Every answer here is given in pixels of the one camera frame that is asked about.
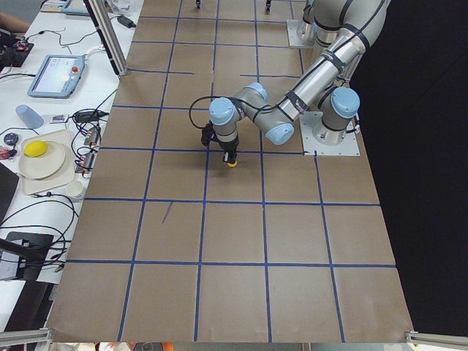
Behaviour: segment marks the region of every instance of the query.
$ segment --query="laptop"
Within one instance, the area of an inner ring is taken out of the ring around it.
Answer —
[[[19,177],[0,162],[0,223],[8,212],[18,186]]]
[[[61,11],[65,15],[89,16],[88,10],[83,0],[67,0]]]

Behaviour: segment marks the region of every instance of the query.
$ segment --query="yellow lemon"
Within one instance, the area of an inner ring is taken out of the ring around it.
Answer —
[[[24,148],[24,154],[29,157],[39,157],[47,152],[47,143],[45,141],[31,141]]]

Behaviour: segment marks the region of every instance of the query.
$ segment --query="white cup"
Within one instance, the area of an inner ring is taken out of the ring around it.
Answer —
[[[86,188],[80,181],[70,181],[65,188],[65,195],[73,200],[82,200],[85,193]]]

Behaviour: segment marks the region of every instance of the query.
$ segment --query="blue tape grid line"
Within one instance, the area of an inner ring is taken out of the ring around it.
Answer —
[[[338,317],[339,333],[341,335],[341,342],[345,342],[343,321],[341,320],[341,311],[339,308],[338,291],[336,289],[335,271],[333,269],[333,259],[331,257],[330,238],[328,237],[327,219],[325,217],[325,205],[323,203],[322,183],[320,181],[320,169],[319,169],[317,152],[315,152],[315,155],[314,155],[314,163],[315,163],[315,168],[317,171],[317,183],[318,183],[318,189],[319,189],[320,207],[322,210],[323,230],[325,232],[325,240],[327,243],[328,260],[330,261],[331,282],[333,285],[333,294],[335,296],[336,315]]]
[[[231,205],[290,205],[290,206],[346,206],[346,207],[380,207],[379,203],[287,203],[282,201],[242,201],[242,200],[189,200],[189,199],[141,199],[132,197],[85,197],[87,201],[136,201],[147,203],[221,203]]]
[[[300,1],[294,1],[294,0],[286,0],[286,2],[290,3],[291,7],[291,12],[293,12],[293,2],[302,2],[303,0]],[[154,137],[154,143],[153,143],[153,148],[112,148],[112,147],[102,147],[102,149],[108,149],[108,150],[145,150],[145,151],[151,151],[151,161],[148,169],[148,177],[146,181],[146,187],[145,187],[145,192],[144,196],[142,199],[140,198],[135,198],[135,199],[126,199],[126,198],[103,198],[103,197],[87,197],[87,200],[101,200],[101,201],[107,201],[107,200],[119,200],[119,201],[137,201],[137,202],[142,202],[142,208],[140,212],[140,220],[138,223],[137,227],[137,235],[135,238],[135,245],[134,245],[134,250],[132,254],[132,259],[131,260],[67,260],[69,263],[121,263],[121,264],[130,264],[130,272],[129,272],[129,280],[127,284],[127,293],[125,297],[125,302],[124,302],[124,307],[121,315],[121,324],[118,332],[118,340],[121,341],[123,330],[124,330],[124,324],[125,324],[125,317],[126,317],[126,312],[127,312],[127,306],[128,306],[128,300],[129,300],[129,294],[130,294],[130,289],[132,285],[132,274],[134,270],[135,265],[197,265],[198,267],[198,275],[197,275],[197,297],[196,297],[196,313],[195,313],[195,330],[194,330],[194,341],[197,341],[198,337],[198,317],[199,317],[199,309],[200,309],[200,285],[201,285],[201,269],[202,266],[204,265],[210,265],[210,266],[252,266],[252,267],[265,267],[265,294],[266,294],[266,308],[267,308],[267,323],[268,323],[268,341],[272,342],[272,331],[271,331],[271,313],[270,313],[270,294],[269,294],[269,283],[268,283],[268,268],[269,267],[315,267],[315,268],[330,268],[331,270],[331,278],[332,278],[332,283],[333,283],[333,294],[335,297],[335,302],[336,302],[336,313],[337,317],[339,320],[339,329],[340,329],[340,334],[341,334],[341,340],[345,342],[345,337],[344,337],[344,330],[343,330],[343,323],[341,320],[341,312],[339,308],[339,299],[338,299],[338,293],[336,289],[336,280],[335,280],[335,275],[334,275],[334,268],[395,268],[396,265],[378,265],[378,264],[336,264],[333,263],[332,257],[331,257],[331,249],[330,249],[330,242],[329,242],[329,237],[328,237],[328,229],[327,229],[327,222],[325,218],[325,207],[326,206],[377,206],[379,207],[380,204],[378,203],[325,203],[323,201],[323,196],[322,196],[322,188],[321,188],[321,183],[320,183],[320,172],[319,172],[319,167],[318,167],[318,158],[317,155],[315,154],[314,156],[314,163],[316,165],[317,169],[317,181],[318,181],[318,187],[319,187],[319,194],[320,194],[320,202],[319,203],[282,203],[282,202],[266,202],[265,201],[265,170],[264,170],[264,164],[263,164],[263,155],[264,154],[302,154],[299,152],[281,152],[281,151],[264,151],[263,150],[263,139],[261,138],[261,133],[259,133],[260,137],[260,151],[239,151],[239,153],[255,153],[255,154],[260,154],[260,164],[261,164],[261,186],[262,186],[262,201],[261,202],[255,202],[255,201],[221,201],[221,200],[207,200],[207,189],[208,189],[208,165],[209,165],[209,156],[211,152],[222,152],[220,150],[179,150],[179,149],[160,149],[156,148],[156,139],[159,131],[159,124],[161,120],[161,114],[163,110],[188,110],[186,107],[164,107],[164,99],[165,99],[165,94],[166,94],[166,87],[167,87],[167,81],[169,78],[169,74],[182,74],[182,75],[193,75],[193,72],[171,72],[170,71],[170,66],[172,62],[172,57],[173,57],[173,51],[174,47],[176,44],[184,44],[184,45],[213,45],[214,46],[214,62],[213,62],[213,68],[216,64],[216,46],[241,46],[241,47],[255,47],[256,50],[256,64],[257,64],[257,74],[256,75],[241,75],[241,76],[246,76],[246,77],[256,77],[257,82],[260,81],[260,77],[262,78],[298,78],[297,76],[289,76],[289,75],[261,75],[260,74],[260,63],[259,63],[259,49],[260,47],[264,48],[285,48],[282,46],[274,46],[274,45],[258,45],[258,29],[257,29],[257,24],[258,23],[284,23],[284,22],[279,22],[279,21],[263,21],[263,20],[258,20],[257,19],[257,3],[254,1],[254,10],[255,10],[255,19],[254,20],[233,20],[233,19],[219,19],[219,2],[217,5],[217,11],[216,11],[216,18],[215,19],[210,19],[210,18],[197,18],[197,20],[215,20],[216,21],[216,28],[215,28],[215,40],[214,43],[193,43],[193,42],[176,42],[176,34],[178,30],[178,22],[180,19],[190,19],[193,20],[194,18],[182,18],[180,16],[181,14],[181,8],[182,8],[182,0],[179,2],[179,9],[178,9],[178,17],[177,18],[172,18],[176,19],[176,25],[175,25],[175,31],[174,31],[174,36],[173,36],[173,41],[172,42],[163,42],[163,41],[133,41],[133,42],[141,42],[141,43],[167,43],[171,44],[171,52],[170,52],[170,59],[168,62],[168,67],[167,71],[151,71],[151,70],[142,70],[142,69],[131,69],[132,71],[136,72],[147,72],[147,73],[161,73],[161,74],[166,74],[166,80],[165,80],[165,87],[162,95],[162,102],[161,106],[132,106],[132,105],[114,105],[113,107],[118,107],[118,108],[142,108],[142,109],[152,109],[152,110],[159,110],[159,117],[158,117],[158,122],[156,126],[156,134]],[[141,16],[141,18],[165,18],[165,17],[160,17],[160,16]],[[217,36],[217,29],[218,29],[218,22],[219,20],[230,20],[230,21],[239,21],[239,22],[254,22],[255,23],[255,45],[238,45],[238,44],[221,44],[216,42],[216,36]],[[304,67],[303,67],[303,60],[302,60],[302,54],[301,51],[299,50],[299,57],[300,57],[300,63],[301,63],[301,71],[302,73],[304,72]],[[213,83],[211,84],[211,93],[213,93]],[[194,110],[207,110],[205,108],[195,108]],[[202,200],[169,200],[169,199],[148,199],[147,194],[148,194],[148,188],[149,188],[149,182],[151,178],[151,170],[152,170],[152,165],[154,163],[154,155],[156,152],[160,151],[182,151],[182,152],[206,152],[206,162],[205,162],[205,182],[204,182],[204,190],[203,190],[203,199]],[[167,202],[167,203],[174,203],[174,202],[180,202],[180,203],[202,203],[203,204],[203,214],[202,214],[202,223],[201,223],[201,230],[200,230],[200,247],[199,247],[199,259],[197,262],[192,262],[192,261],[150,261],[150,260],[136,260],[136,254],[137,254],[137,245],[139,241],[139,236],[140,236],[140,230],[141,226],[143,223],[143,214],[146,206],[146,202]],[[203,234],[204,234],[204,227],[205,227],[205,208],[207,203],[229,203],[229,204],[257,204],[261,205],[263,207],[263,243],[264,243],[264,255],[265,259],[263,263],[224,263],[224,262],[203,262]],[[313,206],[320,206],[322,209],[322,219],[323,219],[323,225],[324,225],[324,230],[325,230],[325,238],[326,238],[326,243],[327,243],[327,250],[328,250],[328,258],[329,258],[329,263],[270,263],[268,261],[268,243],[267,243],[267,228],[266,228],[266,217],[265,217],[265,207],[267,205],[313,205]]]
[[[178,16],[180,16],[180,14],[181,14],[181,9],[182,9],[182,0],[179,0]],[[175,22],[175,24],[176,25],[175,25],[175,29],[174,29],[173,41],[176,40],[178,20]],[[167,63],[167,73],[166,73],[166,79],[165,79],[165,84],[164,84],[164,90],[162,92],[162,98],[161,98],[161,106],[164,105],[164,99],[165,99],[166,88],[167,88],[167,81],[169,80],[170,66],[171,66],[171,63],[172,63],[173,54],[174,54],[174,47],[175,46],[176,45],[173,43],[172,47],[170,49],[169,62]],[[160,124],[160,121],[161,121],[161,114],[162,114],[162,109],[159,109],[158,122],[157,122],[156,132],[154,134],[154,141],[153,141],[153,148],[154,149],[156,148],[156,141],[157,141],[157,137],[158,137],[159,124]],[[138,221],[138,227],[137,227],[137,235],[135,237],[135,244],[134,244],[134,247],[133,247],[132,261],[135,261],[136,256],[137,256],[138,241],[140,239],[140,231],[141,231],[141,226],[142,226],[142,223],[143,223],[143,215],[145,213],[146,197],[148,195],[148,188],[149,188],[150,178],[151,178],[151,170],[153,168],[153,162],[154,162],[154,154],[155,154],[155,151],[153,150],[151,152],[151,161],[150,161],[149,166],[148,166],[148,175],[147,175],[147,178],[146,178],[145,193],[144,193],[143,201],[142,201],[142,205],[141,205],[140,219]],[[130,288],[132,286],[132,277],[133,277],[134,267],[135,267],[135,264],[131,263],[130,264],[130,272],[129,272],[129,280],[128,280],[128,283],[127,283],[127,291],[126,291],[126,294],[125,294],[125,302],[124,302],[124,307],[122,309],[121,323],[120,323],[120,328],[118,329],[118,338],[117,339],[119,341],[122,340],[122,334],[124,332],[125,317],[127,315],[127,307],[128,307],[128,302],[129,302]]]
[[[257,22],[257,2],[254,1],[254,14],[255,14],[255,64],[256,64],[256,75],[253,77],[257,78],[257,82],[260,82],[260,60],[258,50],[258,22]],[[263,254],[265,260],[265,299],[266,299],[266,322],[268,331],[268,342],[273,341],[271,332],[271,308],[270,308],[270,284],[268,275],[268,242],[267,242],[267,230],[266,230],[266,211],[265,211],[265,168],[263,162],[263,138],[262,133],[259,132],[258,137],[260,139],[260,181],[262,186],[262,223],[263,223]]]
[[[219,2],[216,2],[216,18],[219,14]],[[213,80],[214,80],[214,69],[216,67],[216,40],[218,37],[218,21],[216,21],[214,29],[214,49],[213,49]],[[211,81],[211,96],[214,92],[214,82]],[[206,152],[206,161],[205,161],[205,179],[203,183],[203,207],[202,207],[202,219],[201,219],[201,228],[200,228],[200,247],[198,250],[198,270],[197,270],[197,294],[195,296],[195,326],[193,332],[193,341],[198,340],[198,322],[200,316],[200,294],[201,294],[201,280],[202,280],[202,259],[203,259],[203,239],[205,234],[205,216],[206,216],[206,194],[208,192],[208,171],[210,165],[210,145],[205,150]]]
[[[122,264],[122,265],[213,265],[242,267],[313,267],[313,268],[396,268],[396,265],[365,263],[264,263],[264,262],[199,262],[199,261],[151,261],[151,260],[81,260],[67,259],[67,263]]]

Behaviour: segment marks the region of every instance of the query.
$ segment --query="white plate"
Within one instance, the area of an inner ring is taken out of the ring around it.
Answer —
[[[48,141],[48,149],[42,156],[29,157],[21,154],[18,168],[21,174],[31,179],[41,179],[54,174],[65,161],[65,149],[62,144]]]

